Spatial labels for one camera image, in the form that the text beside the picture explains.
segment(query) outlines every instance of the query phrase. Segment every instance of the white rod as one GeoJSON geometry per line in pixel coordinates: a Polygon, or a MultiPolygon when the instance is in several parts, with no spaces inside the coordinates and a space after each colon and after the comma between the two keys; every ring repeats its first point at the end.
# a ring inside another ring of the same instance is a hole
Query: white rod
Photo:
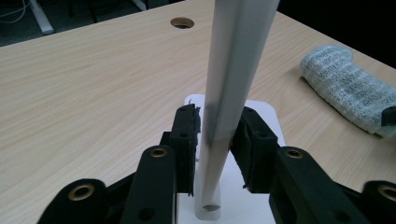
{"type": "Polygon", "coordinates": [[[40,26],[41,33],[43,33],[43,35],[53,34],[54,30],[50,25],[49,19],[47,19],[46,14],[36,0],[30,0],[30,9],[32,9],[33,14],[35,14],[35,19],[37,20],[38,26],[40,26]]]}
{"type": "Polygon", "coordinates": [[[199,219],[220,216],[219,179],[278,3],[216,0],[195,178],[195,215],[199,219]]]}

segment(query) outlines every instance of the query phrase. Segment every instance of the brass screw insert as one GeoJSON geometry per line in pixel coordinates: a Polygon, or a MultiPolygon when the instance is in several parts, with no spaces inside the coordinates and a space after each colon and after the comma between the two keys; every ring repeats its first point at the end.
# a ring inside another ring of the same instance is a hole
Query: brass screw insert
{"type": "Polygon", "coordinates": [[[152,149],[150,151],[149,155],[154,158],[160,158],[160,157],[165,156],[167,153],[168,153],[168,151],[166,149],[159,147],[159,148],[152,149]]]}
{"type": "Polygon", "coordinates": [[[92,184],[78,185],[69,192],[69,199],[71,201],[81,201],[90,197],[95,191],[95,187],[92,184]]]}

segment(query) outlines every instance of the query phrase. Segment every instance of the wood grain surface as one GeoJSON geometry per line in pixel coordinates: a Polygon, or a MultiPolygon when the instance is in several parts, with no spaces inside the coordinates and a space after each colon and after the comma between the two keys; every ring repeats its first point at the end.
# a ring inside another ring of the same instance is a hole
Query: wood grain surface
{"type": "MultiPolygon", "coordinates": [[[[36,223],[75,180],[110,185],[135,171],[184,98],[205,93],[213,3],[190,0],[0,48],[1,223],[36,223]],[[194,26],[177,29],[175,17],[194,26]]],[[[342,45],[278,13],[249,99],[271,104],[287,144],[335,181],[356,190],[396,182],[396,139],[349,123],[302,78],[299,62],[322,44],[342,45]]],[[[396,86],[395,69],[353,54],[396,86]]]]}

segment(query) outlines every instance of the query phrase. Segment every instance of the gray cloth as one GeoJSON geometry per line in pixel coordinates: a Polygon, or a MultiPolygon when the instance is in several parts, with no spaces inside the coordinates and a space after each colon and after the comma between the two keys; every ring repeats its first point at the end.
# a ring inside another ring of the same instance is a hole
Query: gray cloth
{"type": "Polygon", "coordinates": [[[366,73],[341,46],[319,46],[301,61],[303,77],[346,119],[368,133],[396,136],[396,126],[381,126],[381,113],[396,105],[396,88],[366,73]]]}

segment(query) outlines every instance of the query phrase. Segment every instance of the desk grommet hole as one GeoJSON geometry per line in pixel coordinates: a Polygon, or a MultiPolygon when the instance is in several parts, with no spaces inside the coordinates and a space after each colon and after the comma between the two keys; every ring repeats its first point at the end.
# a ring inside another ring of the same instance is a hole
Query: desk grommet hole
{"type": "Polygon", "coordinates": [[[171,24],[178,29],[190,29],[194,26],[194,21],[185,17],[176,17],[171,20],[171,24]]]}

